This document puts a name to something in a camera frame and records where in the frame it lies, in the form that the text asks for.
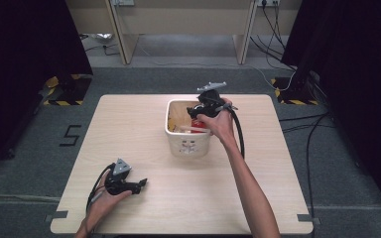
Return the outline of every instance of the black curtain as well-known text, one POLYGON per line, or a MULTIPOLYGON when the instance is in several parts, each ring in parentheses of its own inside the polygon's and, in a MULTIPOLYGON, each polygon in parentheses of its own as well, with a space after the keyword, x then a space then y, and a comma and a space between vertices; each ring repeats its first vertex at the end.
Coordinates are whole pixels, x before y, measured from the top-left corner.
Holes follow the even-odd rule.
POLYGON ((334 0, 329 18, 325 2, 303 1, 283 61, 319 73, 343 134, 381 189, 381 1, 334 0), (321 21, 329 32, 318 30, 321 21))
POLYGON ((0 1, 0 150, 47 79, 92 74, 64 0, 0 1))

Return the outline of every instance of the red object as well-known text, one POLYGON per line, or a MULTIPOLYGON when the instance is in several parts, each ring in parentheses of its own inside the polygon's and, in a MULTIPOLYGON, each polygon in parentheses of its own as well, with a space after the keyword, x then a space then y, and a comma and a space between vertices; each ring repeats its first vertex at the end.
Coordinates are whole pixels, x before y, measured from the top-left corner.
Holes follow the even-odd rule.
MULTIPOLYGON (((205 123, 198 121, 197 119, 191 119, 191 124, 192 127, 197 127, 197 128, 206 128, 205 123)), ((195 131, 191 130, 192 133, 202 133, 201 131, 195 131)))

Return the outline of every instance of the gray carpet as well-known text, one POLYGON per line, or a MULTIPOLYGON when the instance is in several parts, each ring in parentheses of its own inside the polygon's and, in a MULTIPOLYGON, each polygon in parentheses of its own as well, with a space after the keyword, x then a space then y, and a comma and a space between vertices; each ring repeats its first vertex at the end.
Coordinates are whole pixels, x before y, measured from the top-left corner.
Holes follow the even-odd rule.
MULTIPOLYGON (((189 94, 210 81, 226 81, 228 85, 219 89, 220 93, 270 95, 280 119, 327 111, 322 105, 278 103, 273 89, 255 69, 94 68, 93 71, 81 106, 41 106, 14 148, 16 157, 0 161, 0 237, 65 237, 52 234, 49 215, 57 209, 98 99, 104 94, 189 94), (70 129, 79 138, 75 146, 60 147, 72 142, 72 138, 64 138, 69 125, 81 126, 70 129)), ((270 69, 264 73, 268 80, 291 75, 285 70, 270 69)), ((316 120, 285 121, 281 125, 289 129, 316 120)), ((310 143, 313 201, 320 220, 316 237, 381 237, 379 189, 372 177, 356 165, 349 144, 332 117, 324 118, 320 124, 310 143)), ((311 129, 284 134, 308 207, 311 200, 306 147, 311 129)))

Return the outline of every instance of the wooden table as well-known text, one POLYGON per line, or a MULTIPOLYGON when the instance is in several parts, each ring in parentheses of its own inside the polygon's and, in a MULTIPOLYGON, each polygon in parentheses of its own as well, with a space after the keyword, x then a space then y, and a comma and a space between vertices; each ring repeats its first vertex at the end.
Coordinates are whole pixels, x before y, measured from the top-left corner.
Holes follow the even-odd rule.
MULTIPOLYGON (((264 189, 282 234, 307 234, 311 222, 281 127, 267 95, 222 95, 238 107, 246 163, 264 189)), ((128 181, 148 178, 138 195, 122 201, 99 225, 104 234, 250 234, 222 145, 211 137, 199 159, 177 158, 164 131, 171 99, 197 95, 104 95, 95 110, 58 212, 54 233, 74 233, 101 171, 122 158, 128 181)))

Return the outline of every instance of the plastic basket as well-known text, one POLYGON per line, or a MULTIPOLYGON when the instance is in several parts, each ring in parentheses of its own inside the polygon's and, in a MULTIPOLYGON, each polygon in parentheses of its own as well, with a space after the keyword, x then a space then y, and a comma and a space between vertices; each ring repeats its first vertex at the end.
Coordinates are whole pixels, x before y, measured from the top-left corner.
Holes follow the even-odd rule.
POLYGON ((198 101, 174 99, 169 101, 165 131, 174 156, 199 158, 209 149, 210 131, 191 127, 187 107, 198 105, 198 101))

